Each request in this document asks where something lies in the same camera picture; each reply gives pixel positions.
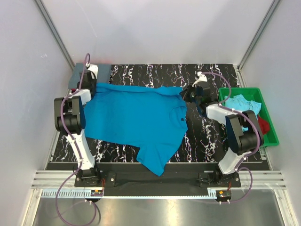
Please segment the bright blue t shirt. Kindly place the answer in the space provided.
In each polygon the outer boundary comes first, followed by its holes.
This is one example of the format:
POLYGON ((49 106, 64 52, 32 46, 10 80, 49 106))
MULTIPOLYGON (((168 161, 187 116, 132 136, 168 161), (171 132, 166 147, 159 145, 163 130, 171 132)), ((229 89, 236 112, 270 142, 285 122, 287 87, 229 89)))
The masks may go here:
POLYGON ((98 83, 84 107, 85 135, 138 147, 137 161, 160 177, 188 130, 180 92, 181 87, 98 83))

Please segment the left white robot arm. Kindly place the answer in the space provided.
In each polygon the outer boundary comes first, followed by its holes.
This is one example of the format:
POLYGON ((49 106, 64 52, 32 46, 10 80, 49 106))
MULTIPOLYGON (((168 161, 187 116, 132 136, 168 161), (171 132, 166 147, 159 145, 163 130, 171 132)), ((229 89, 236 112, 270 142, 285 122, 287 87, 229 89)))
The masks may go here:
POLYGON ((101 184, 101 173, 91 154, 85 136, 86 119, 84 107, 95 96, 98 69, 89 66, 80 75, 77 88, 66 97, 54 100, 55 128, 66 136, 76 156, 78 168, 74 171, 75 186, 101 184))

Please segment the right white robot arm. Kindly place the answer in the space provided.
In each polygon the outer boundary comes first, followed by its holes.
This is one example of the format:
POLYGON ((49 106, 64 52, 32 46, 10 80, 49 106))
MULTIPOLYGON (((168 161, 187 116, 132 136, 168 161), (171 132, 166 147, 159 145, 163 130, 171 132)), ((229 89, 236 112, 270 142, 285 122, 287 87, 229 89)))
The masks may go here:
POLYGON ((190 84, 180 92, 187 103, 194 103, 199 114, 223 124, 226 128, 228 150, 218 162, 216 168, 202 183, 214 183, 225 186, 230 182, 241 163, 256 153, 264 143, 264 137, 252 110, 238 111, 230 109, 213 100, 207 82, 190 84))

